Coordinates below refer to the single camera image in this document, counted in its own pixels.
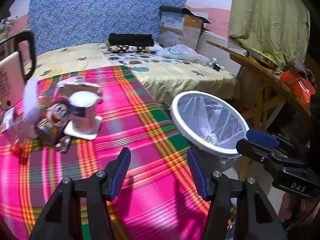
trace yellow bedsheet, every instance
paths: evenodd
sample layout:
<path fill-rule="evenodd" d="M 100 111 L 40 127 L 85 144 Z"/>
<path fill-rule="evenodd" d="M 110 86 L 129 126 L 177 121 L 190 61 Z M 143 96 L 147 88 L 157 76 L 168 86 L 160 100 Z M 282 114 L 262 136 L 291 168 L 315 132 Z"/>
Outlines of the yellow bedsheet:
<path fill-rule="evenodd" d="M 113 65 L 95 43 L 46 52 L 37 57 L 33 77 L 54 75 Z M 145 63 L 127 65 L 155 100 L 171 104 L 184 91 L 199 90 L 219 98 L 239 98 L 240 84 L 228 71 L 219 72 L 199 64 Z M 25 66 L 28 72 L 30 64 Z"/>

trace pink wall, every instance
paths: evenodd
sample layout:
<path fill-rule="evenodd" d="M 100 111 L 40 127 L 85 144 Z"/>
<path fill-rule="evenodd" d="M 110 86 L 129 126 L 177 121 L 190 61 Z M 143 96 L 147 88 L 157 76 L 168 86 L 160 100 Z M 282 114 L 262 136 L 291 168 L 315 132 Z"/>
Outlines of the pink wall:
<path fill-rule="evenodd" d="M 18 34 L 24 29 L 28 28 L 28 14 L 20 17 L 17 19 L 14 23 L 14 26 L 12 27 L 12 30 L 9 32 L 9 37 Z M 29 50 L 28 50 L 28 42 L 23 41 L 19 44 L 20 51 L 22 52 L 22 60 L 26 61 L 29 59 Z"/>
<path fill-rule="evenodd" d="M 193 12 L 206 12 L 208 13 L 208 20 L 211 24 L 207 24 L 206 28 L 217 35 L 228 38 L 228 29 L 230 21 L 230 11 L 218 8 L 192 8 L 185 6 Z"/>

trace blue gripper pad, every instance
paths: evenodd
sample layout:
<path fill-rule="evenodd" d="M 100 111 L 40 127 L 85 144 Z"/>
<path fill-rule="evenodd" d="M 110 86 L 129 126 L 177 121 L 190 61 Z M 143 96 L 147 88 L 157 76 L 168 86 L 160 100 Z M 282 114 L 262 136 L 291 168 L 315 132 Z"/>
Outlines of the blue gripper pad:
<path fill-rule="evenodd" d="M 196 157 L 194 156 L 191 148 L 189 148 L 187 151 L 187 162 L 198 194 L 204 201 L 209 201 L 210 199 L 206 190 L 206 181 L 204 175 L 198 162 L 196 161 Z"/>
<path fill-rule="evenodd" d="M 280 145 L 275 137 L 256 130 L 247 131 L 247 139 L 268 148 L 277 148 Z"/>
<path fill-rule="evenodd" d="M 114 174 L 112 177 L 111 190 L 109 193 L 110 201 L 114 200 L 115 197 L 119 195 L 122 184 L 124 182 L 124 178 L 129 169 L 130 161 L 131 161 L 131 152 L 128 148 L 125 147 L 120 152 L 118 158 L 114 161 L 115 163 L 113 168 L 115 168 L 115 170 L 113 170 Z M 111 172 L 111 174 L 108 172 L 108 166 L 107 166 L 107 176 L 110 176 L 110 175 L 112 176 L 113 172 Z"/>

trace green curtain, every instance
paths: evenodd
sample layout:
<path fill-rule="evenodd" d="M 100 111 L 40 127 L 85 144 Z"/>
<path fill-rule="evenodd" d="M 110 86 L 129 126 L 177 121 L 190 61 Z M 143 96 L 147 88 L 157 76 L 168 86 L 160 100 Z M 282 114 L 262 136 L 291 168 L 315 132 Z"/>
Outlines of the green curtain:
<path fill-rule="evenodd" d="M 309 15 L 301 0 L 232 0 L 229 37 L 250 51 L 270 54 L 282 67 L 304 61 Z"/>

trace metal screw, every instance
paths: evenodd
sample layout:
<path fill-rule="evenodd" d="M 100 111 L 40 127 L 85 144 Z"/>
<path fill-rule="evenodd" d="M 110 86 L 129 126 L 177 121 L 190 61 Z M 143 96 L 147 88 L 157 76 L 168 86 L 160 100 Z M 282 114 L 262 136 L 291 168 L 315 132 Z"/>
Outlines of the metal screw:
<path fill-rule="evenodd" d="M 68 184 L 69 182 L 70 182 L 70 177 L 64 177 L 63 178 L 63 180 L 62 180 L 62 182 L 64 183 L 64 184 Z"/>
<path fill-rule="evenodd" d="M 98 177 L 103 177 L 106 173 L 104 171 L 97 171 L 96 175 Z"/>
<path fill-rule="evenodd" d="M 256 183 L 256 180 L 254 178 L 248 178 L 247 179 L 247 182 L 249 182 L 250 184 L 255 184 Z"/>
<path fill-rule="evenodd" d="M 213 172 L 213 176 L 215 176 L 216 178 L 221 177 L 222 173 L 220 171 L 214 171 Z"/>

